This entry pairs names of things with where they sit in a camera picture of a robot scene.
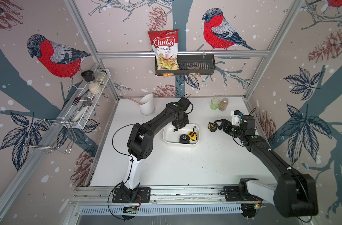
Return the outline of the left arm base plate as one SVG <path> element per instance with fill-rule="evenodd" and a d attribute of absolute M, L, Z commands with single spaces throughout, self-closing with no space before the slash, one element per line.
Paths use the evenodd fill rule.
<path fill-rule="evenodd" d="M 112 194 L 112 203 L 148 203 L 150 201 L 151 188 L 137 187 L 126 191 L 126 188 L 116 188 Z"/>

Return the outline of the yellow 3m tape measure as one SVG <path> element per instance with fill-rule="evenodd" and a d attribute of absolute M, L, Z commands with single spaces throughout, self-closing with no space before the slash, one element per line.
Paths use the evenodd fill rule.
<path fill-rule="evenodd" d="M 194 126 L 192 131 L 190 131 L 188 133 L 188 136 L 189 136 L 190 140 L 192 140 L 192 141 L 197 141 L 198 140 L 198 135 L 197 135 L 197 132 L 196 132 L 196 126 Z"/>

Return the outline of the black yellow tape measure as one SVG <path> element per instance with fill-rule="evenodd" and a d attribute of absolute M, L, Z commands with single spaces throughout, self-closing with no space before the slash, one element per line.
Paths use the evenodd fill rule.
<path fill-rule="evenodd" d="M 217 127 L 217 125 L 215 124 L 215 123 L 209 123 L 208 124 L 208 130 L 210 131 L 210 132 L 216 132 L 217 131 L 217 129 L 218 129 L 218 127 Z"/>

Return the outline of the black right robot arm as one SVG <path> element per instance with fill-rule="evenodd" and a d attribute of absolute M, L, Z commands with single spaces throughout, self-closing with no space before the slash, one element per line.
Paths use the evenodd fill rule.
<path fill-rule="evenodd" d="M 271 172 L 277 181 L 274 187 L 258 180 L 245 179 L 247 195 L 257 196 L 270 202 L 283 217 L 316 216 L 319 212 L 316 181 L 309 174 L 302 174 L 292 168 L 267 141 L 255 133 L 255 120 L 250 115 L 242 115 L 239 124 L 221 119 L 216 120 L 216 127 L 233 138 L 238 138 L 242 145 L 256 156 Z"/>

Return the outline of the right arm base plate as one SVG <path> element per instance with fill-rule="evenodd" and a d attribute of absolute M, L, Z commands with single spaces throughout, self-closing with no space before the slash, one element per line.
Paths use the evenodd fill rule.
<path fill-rule="evenodd" d="M 252 196 L 252 195 L 242 195 L 238 186 L 224 186 L 223 190 L 220 191 L 220 195 L 225 196 L 227 202 L 262 202 L 263 199 Z"/>

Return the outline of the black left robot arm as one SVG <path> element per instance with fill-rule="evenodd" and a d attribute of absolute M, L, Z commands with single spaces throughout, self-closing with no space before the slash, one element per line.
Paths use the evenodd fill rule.
<path fill-rule="evenodd" d="M 122 193 L 130 200 L 135 199 L 139 193 L 140 172 L 139 166 L 152 152 L 154 137 L 156 134 L 171 123 L 174 130 L 178 131 L 189 124 L 188 109 L 194 109 L 191 101 L 181 97 L 177 102 L 170 102 L 152 120 L 143 124 L 133 124 L 128 142 L 130 158 L 126 177 L 120 183 Z"/>

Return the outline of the black 5m tape measure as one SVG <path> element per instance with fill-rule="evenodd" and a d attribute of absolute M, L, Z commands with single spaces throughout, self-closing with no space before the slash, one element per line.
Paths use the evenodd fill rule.
<path fill-rule="evenodd" d="M 180 144 L 190 144 L 190 137 L 186 134 L 182 134 L 179 137 L 179 143 Z"/>

